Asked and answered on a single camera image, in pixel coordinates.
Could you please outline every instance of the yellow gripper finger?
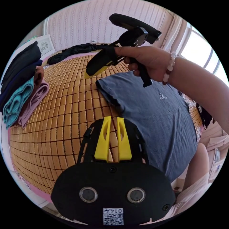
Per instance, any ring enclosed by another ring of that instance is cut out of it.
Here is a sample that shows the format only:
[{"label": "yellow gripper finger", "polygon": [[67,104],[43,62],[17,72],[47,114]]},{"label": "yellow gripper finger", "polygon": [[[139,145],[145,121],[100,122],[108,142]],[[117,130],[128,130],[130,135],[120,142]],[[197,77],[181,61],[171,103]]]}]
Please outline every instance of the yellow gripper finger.
[{"label": "yellow gripper finger", "polygon": [[95,150],[95,159],[108,162],[110,144],[111,116],[104,117],[103,125],[99,134],[99,140]]},{"label": "yellow gripper finger", "polygon": [[117,118],[118,123],[118,160],[129,161],[132,158],[128,135],[123,118]]}]

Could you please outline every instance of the hand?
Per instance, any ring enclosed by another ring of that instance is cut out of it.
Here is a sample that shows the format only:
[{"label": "hand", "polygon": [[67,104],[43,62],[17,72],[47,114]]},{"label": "hand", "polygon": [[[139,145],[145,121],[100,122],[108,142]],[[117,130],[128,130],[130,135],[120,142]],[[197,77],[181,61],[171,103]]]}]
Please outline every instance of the hand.
[{"label": "hand", "polygon": [[136,63],[130,64],[129,57],[133,57],[145,65],[150,78],[158,82],[162,82],[171,60],[170,53],[152,46],[116,47],[115,52],[118,56],[126,56],[124,63],[128,64],[130,71],[134,71],[135,76],[140,75],[138,65]]}]

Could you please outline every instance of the gray t-shirt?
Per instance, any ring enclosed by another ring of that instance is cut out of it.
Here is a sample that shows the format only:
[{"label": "gray t-shirt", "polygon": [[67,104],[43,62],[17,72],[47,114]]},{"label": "gray t-shirt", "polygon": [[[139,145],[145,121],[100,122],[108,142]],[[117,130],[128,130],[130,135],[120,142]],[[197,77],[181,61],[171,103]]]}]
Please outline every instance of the gray t-shirt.
[{"label": "gray t-shirt", "polygon": [[121,117],[137,125],[150,165],[170,182],[186,169],[197,149],[197,137],[188,104],[172,86],[153,81],[143,88],[133,72],[118,73],[96,81],[104,98]]}]

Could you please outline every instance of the finger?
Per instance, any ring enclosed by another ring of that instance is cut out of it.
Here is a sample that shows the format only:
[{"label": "finger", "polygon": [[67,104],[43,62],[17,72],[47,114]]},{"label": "finger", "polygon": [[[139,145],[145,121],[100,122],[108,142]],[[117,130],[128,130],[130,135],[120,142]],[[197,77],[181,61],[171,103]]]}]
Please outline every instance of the finger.
[{"label": "finger", "polygon": [[124,62],[125,64],[129,64],[129,63],[130,63],[129,57],[125,57],[124,60],[123,60],[123,62]]},{"label": "finger", "polygon": [[140,71],[139,71],[138,69],[137,69],[137,70],[134,70],[133,74],[134,74],[135,76],[140,76]]},{"label": "finger", "polygon": [[138,47],[115,47],[114,50],[118,56],[133,57],[135,59],[141,54],[141,49]]},{"label": "finger", "polygon": [[129,64],[129,65],[128,65],[128,69],[129,69],[130,71],[137,70],[137,69],[138,69],[138,65],[137,65],[136,63]]}]

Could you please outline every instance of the knee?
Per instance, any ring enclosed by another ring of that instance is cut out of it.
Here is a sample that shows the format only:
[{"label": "knee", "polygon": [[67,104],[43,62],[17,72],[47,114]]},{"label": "knee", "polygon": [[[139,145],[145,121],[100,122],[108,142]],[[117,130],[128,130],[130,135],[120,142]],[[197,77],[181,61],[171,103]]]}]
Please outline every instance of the knee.
[{"label": "knee", "polygon": [[207,153],[207,149],[203,143],[198,144],[197,151],[202,152],[202,153]]}]

